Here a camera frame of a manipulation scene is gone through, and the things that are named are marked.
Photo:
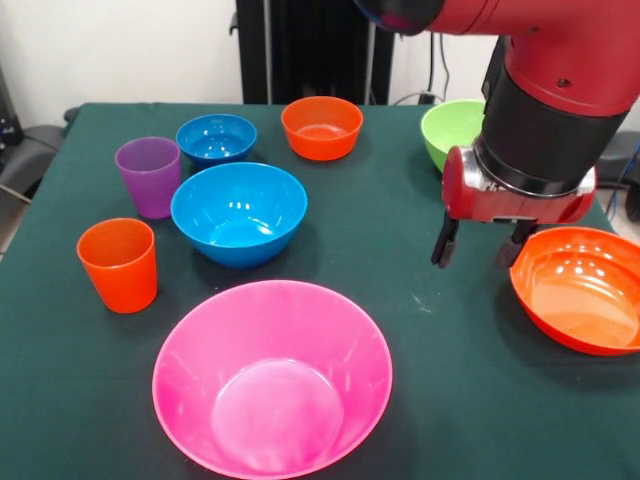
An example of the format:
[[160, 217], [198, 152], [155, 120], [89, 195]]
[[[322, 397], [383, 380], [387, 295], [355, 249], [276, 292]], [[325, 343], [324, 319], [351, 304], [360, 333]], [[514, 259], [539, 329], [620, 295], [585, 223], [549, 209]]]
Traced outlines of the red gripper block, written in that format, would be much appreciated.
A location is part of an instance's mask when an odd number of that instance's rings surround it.
[[447, 212], [431, 263], [441, 269], [448, 267], [456, 248], [458, 220], [517, 220], [495, 259], [497, 268], [509, 268], [538, 230], [538, 224], [568, 224], [583, 218], [593, 203], [596, 183], [596, 171], [590, 169], [578, 187], [566, 195], [527, 195], [494, 180], [483, 170], [473, 148], [456, 146], [449, 151], [443, 168], [442, 199]]

